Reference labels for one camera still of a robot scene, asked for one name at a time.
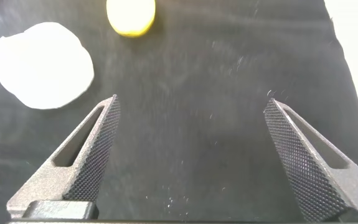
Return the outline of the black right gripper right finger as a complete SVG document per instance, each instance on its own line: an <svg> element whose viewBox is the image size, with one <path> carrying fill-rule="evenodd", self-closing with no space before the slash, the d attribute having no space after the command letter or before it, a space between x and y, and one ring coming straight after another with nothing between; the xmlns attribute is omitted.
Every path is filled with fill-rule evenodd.
<svg viewBox="0 0 358 224"><path fill-rule="evenodd" d="M304 219L358 222L358 165L288 105L263 114Z"/></svg>

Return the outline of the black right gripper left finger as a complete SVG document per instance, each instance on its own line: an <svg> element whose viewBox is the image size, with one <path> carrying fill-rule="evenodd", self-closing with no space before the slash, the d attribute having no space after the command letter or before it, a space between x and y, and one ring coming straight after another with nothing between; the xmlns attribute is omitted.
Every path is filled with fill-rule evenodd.
<svg viewBox="0 0 358 224"><path fill-rule="evenodd" d="M99 102L6 204L22 218L36 200L97 200L120 120L117 95Z"/></svg>

